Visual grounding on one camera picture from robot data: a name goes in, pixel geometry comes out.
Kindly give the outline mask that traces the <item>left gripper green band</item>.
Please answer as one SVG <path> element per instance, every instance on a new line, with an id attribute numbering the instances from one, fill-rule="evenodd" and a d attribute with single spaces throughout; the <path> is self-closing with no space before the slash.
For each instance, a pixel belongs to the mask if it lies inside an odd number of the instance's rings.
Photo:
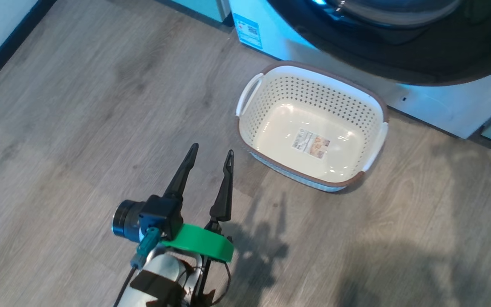
<path id="1" fill-rule="evenodd" d="M 163 197 L 181 200 L 185 191 L 189 173 L 193 169 L 199 144 L 193 143 L 185 155 L 182 163 L 166 188 Z M 174 240 L 162 241 L 162 245 L 172 253 L 191 257 L 196 264 L 185 264 L 184 272 L 177 277 L 185 296 L 183 305 L 218 305 L 228 293 L 231 285 L 229 264 L 234 254 L 231 237 L 222 235 L 219 222 L 231 220 L 232 193 L 234 179 L 234 151 L 229 150 L 223 165 L 223 180 L 216 201 L 211 206 L 210 217 L 205 228 L 196 225 L 184 224 Z M 210 267 L 213 262 L 224 264 L 227 280 L 224 290 L 218 298 L 216 291 L 204 293 Z"/>

